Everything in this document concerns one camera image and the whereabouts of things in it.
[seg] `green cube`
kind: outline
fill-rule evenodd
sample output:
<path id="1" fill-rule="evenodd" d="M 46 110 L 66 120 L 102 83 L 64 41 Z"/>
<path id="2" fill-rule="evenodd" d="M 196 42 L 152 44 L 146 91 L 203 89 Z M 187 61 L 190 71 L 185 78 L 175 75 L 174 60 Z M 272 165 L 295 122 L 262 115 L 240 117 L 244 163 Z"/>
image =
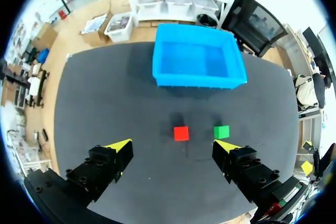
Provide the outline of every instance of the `green cube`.
<path id="1" fill-rule="evenodd" d="M 214 135 L 215 139 L 223 139 L 230 137 L 229 125 L 214 127 Z"/>

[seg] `red cube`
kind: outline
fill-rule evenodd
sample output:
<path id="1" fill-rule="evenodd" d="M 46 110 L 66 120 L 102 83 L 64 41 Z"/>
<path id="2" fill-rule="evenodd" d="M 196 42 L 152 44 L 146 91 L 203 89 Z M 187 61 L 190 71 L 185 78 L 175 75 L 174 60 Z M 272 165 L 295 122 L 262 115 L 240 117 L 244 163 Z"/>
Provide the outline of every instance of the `red cube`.
<path id="1" fill-rule="evenodd" d="M 174 139 L 175 141 L 188 141 L 189 127 L 188 126 L 174 127 Z"/>

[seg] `white plastic storage bin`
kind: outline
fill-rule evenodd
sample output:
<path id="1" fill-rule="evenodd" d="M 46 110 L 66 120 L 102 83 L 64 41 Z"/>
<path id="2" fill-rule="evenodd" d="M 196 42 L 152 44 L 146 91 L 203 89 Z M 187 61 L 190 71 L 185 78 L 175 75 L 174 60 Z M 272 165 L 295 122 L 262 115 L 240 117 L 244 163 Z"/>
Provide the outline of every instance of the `white plastic storage bin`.
<path id="1" fill-rule="evenodd" d="M 129 20 L 127 22 L 127 25 L 124 28 L 121 29 L 116 29 L 116 30 L 112 30 L 109 31 L 110 26 L 113 23 L 116 23 L 117 21 L 121 20 L 123 17 L 129 17 Z M 119 13 L 119 14 L 115 14 L 109 21 L 104 34 L 109 36 L 110 39 L 113 42 L 122 42 L 122 41 L 127 41 L 131 38 L 131 34 L 132 34 L 132 30 L 133 30 L 133 16 L 132 13 Z"/>
<path id="2" fill-rule="evenodd" d="M 215 1 L 213 0 L 193 0 L 195 16 L 199 14 L 207 14 L 210 17 L 215 15 L 219 10 Z"/>
<path id="3" fill-rule="evenodd" d="M 141 15 L 151 16 L 160 14 L 162 1 L 161 0 L 139 0 L 138 6 Z"/>
<path id="4" fill-rule="evenodd" d="M 169 14 L 187 15 L 190 6 L 193 4 L 192 0 L 166 0 Z"/>

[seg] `blue plastic bin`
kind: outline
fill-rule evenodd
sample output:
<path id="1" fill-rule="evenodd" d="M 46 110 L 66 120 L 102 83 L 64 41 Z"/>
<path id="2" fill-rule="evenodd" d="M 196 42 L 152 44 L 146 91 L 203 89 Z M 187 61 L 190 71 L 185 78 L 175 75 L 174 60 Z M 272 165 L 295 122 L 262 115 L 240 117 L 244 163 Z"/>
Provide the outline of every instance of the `blue plastic bin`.
<path id="1" fill-rule="evenodd" d="M 158 26 L 153 77 L 158 86 L 234 89 L 247 82 L 231 33 L 179 24 Z"/>
<path id="2" fill-rule="evenodd" d="M 37 62 L 38 62 L 38 63 L 42 63 L 42 64 L 43 64 L 44 62 L 46 62 L 46 59 L 47 59 L 47 57 L 48 57 L 48 54 L 49 54 L 49 49 L 48 49 L 48 48 L 42 50 L 42 51 L 40 52 L 40 54 L 37 56 Z"/>

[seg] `desk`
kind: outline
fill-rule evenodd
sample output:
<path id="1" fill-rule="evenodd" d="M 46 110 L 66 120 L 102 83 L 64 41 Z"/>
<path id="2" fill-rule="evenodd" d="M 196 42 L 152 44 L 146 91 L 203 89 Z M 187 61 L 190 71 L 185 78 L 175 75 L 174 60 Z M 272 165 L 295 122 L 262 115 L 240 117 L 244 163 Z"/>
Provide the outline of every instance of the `desk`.
<path id="1" fill-rule="evenodd" d="M 216 123 L 229 141 L 249 145 L 280 180 L 294 168 L 297 103 L 287 70 L 243 54 L 248 83 L 234 90 L 157 87 L 154 43 L 119 44 L 68 58 L 55 107 L 60 174 L 93 146 L 133 139 L 134 158 L 89 209 L 122 223 L 220 223 L 255 208 L 211 158 Z M 182 115 L 188 142 L 175 142 Z"/>

